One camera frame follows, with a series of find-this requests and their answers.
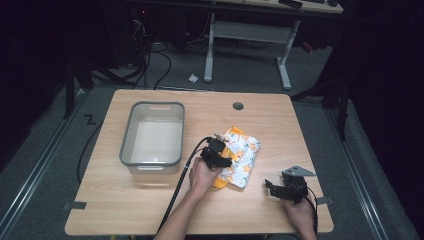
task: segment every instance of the cloth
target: cloth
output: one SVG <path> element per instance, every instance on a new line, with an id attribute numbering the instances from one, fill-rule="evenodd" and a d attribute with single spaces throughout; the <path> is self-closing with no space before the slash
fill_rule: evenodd
<path id="1" fill-rule="evenodd" d="M 231 183 L 239 188 L 245 188 L 261 144 L 256 138 L 246 135 L 235 126 L 227 130 L 222 137 L 227 141 L 221 156 L 230 157 L 232 165 L 222 170 L 213 186 L 224 188 Z"/>

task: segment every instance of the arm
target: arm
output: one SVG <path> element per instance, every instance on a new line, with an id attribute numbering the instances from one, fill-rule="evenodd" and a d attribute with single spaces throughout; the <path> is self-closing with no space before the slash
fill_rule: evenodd
<path id="1" fill-rule="evenodd" d="M 171 213 L 168 220 L 162 226 L 155 240 L 184 239 L 190 218 L 197 204 L 212 186 L 213 181 L 222 171 L 217 168 L 210 170 L 201 158 L 196 158 L 190 170 L 191 187 L 182 199 L 181 203 Z"/>
<path id="2" fill-rule="evenodd" d="M 314 211 L 308 201 L 302 201 L 296 205 L 293 201 L 281 199 L 293 227 L 299 233 L 302 240 L 316 240 L 314 231 Z"/>

